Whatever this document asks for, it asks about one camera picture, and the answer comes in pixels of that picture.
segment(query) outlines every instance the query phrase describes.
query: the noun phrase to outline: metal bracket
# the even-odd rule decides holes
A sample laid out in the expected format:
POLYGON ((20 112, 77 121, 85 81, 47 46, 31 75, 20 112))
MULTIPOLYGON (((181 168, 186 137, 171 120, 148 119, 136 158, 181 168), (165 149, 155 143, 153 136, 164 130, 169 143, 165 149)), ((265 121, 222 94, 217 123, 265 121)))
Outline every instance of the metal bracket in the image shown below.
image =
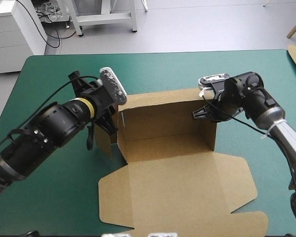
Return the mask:
POLYGON ((229 79, 229 77, 229 74, 221 73, 198 79, 198 88, 201 90, 199 96, 203 97, 205 90, 213 90, 214 99, 217 99, 224 90, 225 80, 229 79))
POLYGON ((101 83, 110 94, 111 98, 118 105, 123 105, 127 101, 127 94, 119 82, 117 76, 113 72, 113 70, 109 67, 101 68, 101 80, 97 80, 98 83, 101 83))

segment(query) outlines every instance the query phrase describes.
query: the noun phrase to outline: wire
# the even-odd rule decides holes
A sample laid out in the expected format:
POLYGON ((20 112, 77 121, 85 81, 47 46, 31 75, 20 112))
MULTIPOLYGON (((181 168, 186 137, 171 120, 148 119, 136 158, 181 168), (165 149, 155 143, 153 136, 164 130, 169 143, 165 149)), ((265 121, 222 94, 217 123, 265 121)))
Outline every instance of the wire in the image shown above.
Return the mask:
POLYGON ((73 80, 70 80, 69 82, 63 84, 61 87, 59 87, 57 90, 55 90, 26 120, 24 120, 18 127, 22 127, 27 121, 29 121, 55 94, 57 94, 60 90, 62 90, 66 85, 74 82, 75 80, 82 79, 82 78, 94 78, 94 79, 99 79, 95 76, 81 76, 78 78, 75 78, 73 80))
MULTIPOLYGON (((52 37, 52 38, 58 39, 58 37, 54 37, 54 36, 52 36, 52 35, 50 35, 50 34, 48 34, 48 33, 46 33, 46 34, 47 34, 48 36, 52 37)), ((69 39, 69 38, 71 38, 71 37, 74 36, 74 35, 75 35, 75 32, 73 32, 70 36, 60 37, 59 39, 61 39, 61 40, 69 39)))
POLYGON ((205 98, 205 96, 203 96, 203 99, 206 101, 207 104, 209 104, 209 105, 212 106, 214 109, 216 109, 216 110, 218 110, 219 112, 221 112, 222 114, 228 116, 229 118, 231 118, 231 119, 233 119, 233 120, 236 120, 236 121, 239 122, 239 123, 242 123, 243 125, 248 126, 249 128, 253 129, 254 131, 257 131, 258 133, 261 133, 261 134, 265 135, 265 132, 263 132, 263 131, 261 131, 261 130, 259 130, 259 129, 253 127, 253 126, 251 126, 250 124, 248 124, 248 123, 246 123, 246 122, 243 122, 242 120, 237 119, 237 118, 235 118, 234 116, 231 116, 230 114, 226 113, 225 111, 223 111, 223 110, 217 108, 215 105, 213 105, 211 102, 209 102, 209 101, 205 98))
POLYGON ((46 43, 48 46, 52 47, 52 48, 58 48, 58 47, 60 46, 60 39, 58 39, 58 45, 57 45, 57 46, 52 46, 51 44, 49 44, 49 43, 47 42, 47 40, 45 40, 45 38, 44 38, 43 35, 41 34, 41 32, 40 32, 40 30, 39 30, 39 28, 38 28, 38 26, 37 26, 37 24, 36 24, 34 18, 33 18, 32 15, 30 14, 30 12, 28 11, 28 9, 23 5, 23 3, 20 2, 20 0, 16 0, 16 1, 17 1, 18 3, 20 3, 20 4, 23 6, 23 8, 27 11, 27 13, 29 14, 30 18, 31 18, 32 21, 34 22, 34 25, 36 26, 36 29, 37 29, 38 33, 40 34, 41 38, 45 41, 45 43, 46 43))
MULTIPOLYGON (((18 127, 17 129, 19 129, 20 127, 22 127, 27 121, 29 121, 54 95, 56 95, 60 90, 62 90, 64 87, 66 87, 68 84, 78 80, 78 79, 82 79, 82 78, 94 78, 96 80, 98 80, 98 77, 95 76, 80 76, 77 78, 74 78, 73 80, 70 80, 69 82, 63 84, 62 86, 60 86, 57 90, 55 90, 27 119, 25 119, 18 127)), ((4 138, 1 142, 0 142, 0 147, 1 145, 7 140, 8 138, 4 138)))

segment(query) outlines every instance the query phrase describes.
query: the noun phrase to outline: cardboard fold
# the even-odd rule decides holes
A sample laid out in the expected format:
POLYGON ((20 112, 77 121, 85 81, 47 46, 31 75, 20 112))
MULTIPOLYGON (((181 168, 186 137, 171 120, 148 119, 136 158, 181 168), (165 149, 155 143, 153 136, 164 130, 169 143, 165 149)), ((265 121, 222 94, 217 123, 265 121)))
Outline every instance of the cardboard fold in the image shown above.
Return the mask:
POLYGON ((99 181, 100 220, 134 227, 128 166, 99 181))

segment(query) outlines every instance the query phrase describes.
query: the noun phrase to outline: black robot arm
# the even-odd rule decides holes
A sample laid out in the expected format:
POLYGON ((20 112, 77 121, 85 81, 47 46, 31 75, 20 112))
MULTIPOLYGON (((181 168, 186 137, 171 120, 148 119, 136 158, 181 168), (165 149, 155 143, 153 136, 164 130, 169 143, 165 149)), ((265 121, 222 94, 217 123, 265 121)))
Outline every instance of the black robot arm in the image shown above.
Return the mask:
POLYGON ((127 95, 111 68, 100 69, 100 79, 87 82, 76 71, 69 75, 76 98, 41 109, 24 128, 9 132, 10 144, 0 152, 0 194, 15 181, 26 179, 57 148, 89 126, 87 148, 92 149, 94 124, 108 134, 116 133, 111 116, 114 105, 126 103, 127 95))
POLYGON ((235 77, 219 74, 198 80, 204 97, 205 90, 215 94, 212 102, 193 112, 195 119, 227 121, 242 111, 255 125, 267 130, 265 135, 273 139, 288 160, 292 174, 289 185, 295 190, 291 196, 291 207, 296 217, 296 132, 285 120, 285 111, 264 89, 262 78, 257 73, 244 73, 235 77))

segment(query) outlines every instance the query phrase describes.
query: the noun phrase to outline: green table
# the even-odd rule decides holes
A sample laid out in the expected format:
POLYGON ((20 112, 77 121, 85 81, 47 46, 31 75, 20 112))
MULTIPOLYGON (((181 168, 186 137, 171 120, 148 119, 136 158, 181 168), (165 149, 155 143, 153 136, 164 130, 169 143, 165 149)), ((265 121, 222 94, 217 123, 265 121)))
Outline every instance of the green table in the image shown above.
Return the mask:
MULTIPOLYGON (((57 55, 30 57, 0 118, 0 140, 17 126, 67 75, 80 70, 96 75, 112 67, 128 94, 196 87, 197 79, 227 72, 258 72, 265 88, 287 112, 296 129, 296 67, 285 50, 57 55)), ((74 97, 71 86, 54 101, 74 97)), ((86 130, 58 149, 28 179, 14 183, 0 197, 0 235, 37 229, 43 235, 96 235, 125 227, 102 223, 98 216, 98 180, 125 165, 117 146, 109 159, 97 148, 86 149, 86 130)), ((270 139, 235 121, 220 123, 216 151, 244 157, 259 197, 239 212, 262 210, 269 217, 269 235, 296 234, 287 186, 285 158, 270 139)))

